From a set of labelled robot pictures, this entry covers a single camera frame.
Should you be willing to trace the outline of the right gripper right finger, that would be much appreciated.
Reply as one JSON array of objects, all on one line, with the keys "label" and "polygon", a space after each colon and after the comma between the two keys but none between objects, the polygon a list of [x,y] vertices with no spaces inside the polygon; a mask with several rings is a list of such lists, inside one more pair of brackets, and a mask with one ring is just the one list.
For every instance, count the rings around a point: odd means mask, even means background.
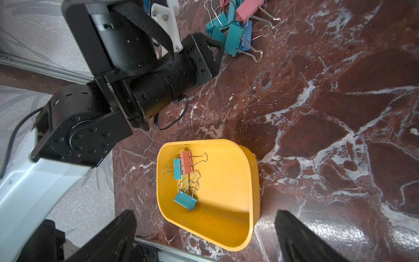
[{"label": "right gripper right finger", "polygon": [[289,211],[277,212],[275,228],[285,262],[347,261]]}]

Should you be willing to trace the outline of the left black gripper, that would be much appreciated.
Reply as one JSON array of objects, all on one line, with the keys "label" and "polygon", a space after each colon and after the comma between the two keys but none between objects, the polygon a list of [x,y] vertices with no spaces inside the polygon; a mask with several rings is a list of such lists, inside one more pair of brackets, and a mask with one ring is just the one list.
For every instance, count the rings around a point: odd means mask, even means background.
[{"label": "left black gripper", "polygon": [[183,50],[170,66],[170,86],[174,92],[189,92],[215,78],[220,70],[224,44],[203,33],[193,33],[182,41]]}]

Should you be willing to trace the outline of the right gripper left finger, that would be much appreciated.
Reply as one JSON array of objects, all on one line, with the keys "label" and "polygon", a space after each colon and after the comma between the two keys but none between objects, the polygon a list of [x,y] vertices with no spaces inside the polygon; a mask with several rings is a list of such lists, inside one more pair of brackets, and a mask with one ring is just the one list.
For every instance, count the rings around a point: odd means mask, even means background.
[{"label": "right gripper left finger", "polygon": [[125,210],[66,261],[127,262],[131,256],[135,231],[134,212]]}]

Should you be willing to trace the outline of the yellow plastic storage tray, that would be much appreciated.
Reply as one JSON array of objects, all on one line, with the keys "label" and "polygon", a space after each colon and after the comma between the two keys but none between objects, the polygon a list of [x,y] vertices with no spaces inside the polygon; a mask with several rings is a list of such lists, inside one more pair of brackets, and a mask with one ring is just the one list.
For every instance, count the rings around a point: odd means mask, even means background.
[{"label": "yellow plastic storage tray", "polygon": [[[208,161],[194,167],[201,174],[193,211],[174,202],[181,180],[163,174],[182,151],[207,153]],[[179,141],[164,144],[157,157],[157,202],[172,224],[228,251],[245,249],[260,217],[258,164],[253,153],[226,139]]]}]

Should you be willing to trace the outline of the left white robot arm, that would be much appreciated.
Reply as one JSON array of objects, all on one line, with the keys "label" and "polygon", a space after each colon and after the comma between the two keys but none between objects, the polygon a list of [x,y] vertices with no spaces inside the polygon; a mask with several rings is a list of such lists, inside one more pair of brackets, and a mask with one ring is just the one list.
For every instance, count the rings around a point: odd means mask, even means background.
[{"label": "left white robot arm", "polygon": [[177,9],[162,20],[142,1],[64,1],[61,11],[93,80],[60,88],[1,168],[1,261],[60,260],[64,236],[47,220],[63,196],[113,147],[159,123],[159,113],[217,76],[224,44],[196,32],[179,39]]}]

